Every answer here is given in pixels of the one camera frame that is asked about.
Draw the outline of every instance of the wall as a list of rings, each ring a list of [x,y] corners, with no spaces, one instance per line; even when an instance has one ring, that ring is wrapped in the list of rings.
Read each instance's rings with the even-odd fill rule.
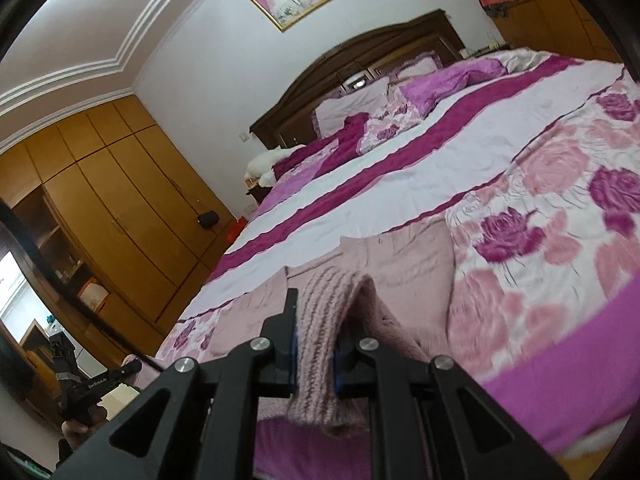
[[[25,411],[0,382],[0,441],[53,471],[58,463],[58,440],[62,434],[35,417]]]
[[[332,46],[442,8],[465,45],[500,39],[478,0],[335,0],[280,32],[249,0],[202,0],[158,49],[136,94],[233,214],[245,213],[247,162],[264,150],[239,134]]]

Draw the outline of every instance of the shelf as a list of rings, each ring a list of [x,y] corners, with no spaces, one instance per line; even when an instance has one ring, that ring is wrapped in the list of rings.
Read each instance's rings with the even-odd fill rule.
[[[41,249],[44,245],[46,245],[58,231],[60,231],[60,226],[56,225],[50,232],[39,237],[36,241],[36,245],[38,246],[38,248]]]

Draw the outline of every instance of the purple stripe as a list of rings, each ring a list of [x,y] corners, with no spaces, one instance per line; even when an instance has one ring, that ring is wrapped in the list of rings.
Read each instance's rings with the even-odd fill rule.
[[[440,149],[445,142],[455,137],[487,106],[511,98],[541,79],[555,75],[567,67],[579,63],[568,57],[552,56],[531,72],[525,72],[514,78],[496,81],[464,96],[420,137],[412,140],[396,152],[389,154],[373,166],[365,168],[334,190],[319,197],[315,202],[299,209],[283,223],[276,225],[271,231],[261,233],[238,250],[223,255],[207,283],[215,280],[228,270],[244,264],[256,254],[286,240],[296,229],[321,217],[360,193],[374,179],[416,164],[430,153]]]

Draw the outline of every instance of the wooden headboard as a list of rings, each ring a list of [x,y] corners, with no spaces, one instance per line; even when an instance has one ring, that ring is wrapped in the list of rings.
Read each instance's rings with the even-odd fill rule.
[[[251,131],[270,150],[308,144],[317,137],[311,113],[329,92],[355,91],[363,79],[379,78],[427,50],[436,51],[444,66],[450,65],[461,59],[464,46],[441,9],[364,32],[316,59]]]

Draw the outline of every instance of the metal screw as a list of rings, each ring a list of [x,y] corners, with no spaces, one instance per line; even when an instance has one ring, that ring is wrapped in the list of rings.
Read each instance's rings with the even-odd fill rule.
[[[358,346],[364,351],[371,352],[373,350],[376,350],[380,346],[380,343],[377,339],[366,337],[360,340]]]
[[[453,365],[456,364],[456,362],[448,355],[437,356],[433,360],[433,363],[438,370],[451,370],[453,368]]]
[[[256,337],[255,339],[251,339],[250,346],[252,350],[259,352],[260,350],[266,350],[271,346],[271,341],[269,341],[265,337]]]
[[[193,370],[195,367],[196,367],[196,361],[194,361],[190,357],[183,357],[182,359],[178,359],[174,363],[174,368],[178,370],[181,374],[191,372],[191,370]]]

